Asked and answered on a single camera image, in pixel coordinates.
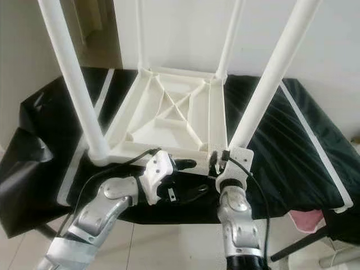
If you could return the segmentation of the white plastic table leg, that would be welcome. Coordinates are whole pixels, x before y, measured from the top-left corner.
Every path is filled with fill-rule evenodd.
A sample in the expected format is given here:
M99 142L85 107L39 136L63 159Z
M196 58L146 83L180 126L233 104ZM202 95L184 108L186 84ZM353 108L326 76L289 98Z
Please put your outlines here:
M148 70L149 60L146 53L146 36L144 26L143 0L134 0L134 12L136 13L137 31L137 67Z
M224 36L223 50L219 56L218 68L214 72L214 79L226 80L227 69L231 63L231 54L236 41L237 29L241 21L241 14L244 10L245 0L235 0L232 6L231 18L227 25L226 36Z
M88 157L94 165L107 165L110 160L110 145L101 133L97 113L88 94L87 84L83 79L77 52L70 36L60 0L38 0L47 34L51 39L52 49L79 118L80 128L88 146Z
M296 0L227 149L249 145L321 3L322 0Z

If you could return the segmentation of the pink cloth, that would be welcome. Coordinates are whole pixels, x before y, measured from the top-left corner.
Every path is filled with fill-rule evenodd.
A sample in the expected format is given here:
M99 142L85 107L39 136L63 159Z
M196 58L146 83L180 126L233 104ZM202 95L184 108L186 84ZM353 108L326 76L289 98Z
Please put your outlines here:
M293 221L299 232L314 233L324 225L324 214L319 209L311 211L288 211L290 219Z

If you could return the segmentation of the black metal stand leg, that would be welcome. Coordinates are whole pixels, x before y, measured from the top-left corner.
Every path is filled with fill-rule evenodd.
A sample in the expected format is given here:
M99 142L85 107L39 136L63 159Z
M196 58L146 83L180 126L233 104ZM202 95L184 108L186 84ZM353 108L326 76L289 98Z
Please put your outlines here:
M52 239L54 239L54 237L59 236L59 232L57 232L56 229L53 229L51 226L49 226L49 224L41 224L40 226L36 227L34 230L38 231L42 236L46 237L51 241Z
M317 229L316 232L304 236L303 238L299 239L299 241L293 242L293 244L288 245L288 247L285 247L284 249L281 249L275 254L271 255L269 261L279 262L281 259L286 259L286 257L289 255L297 252L298 250L304 249L308 247L308 245L314 244L321 239L324 239L324 237L329 236L329 234L329 226L323 226Z

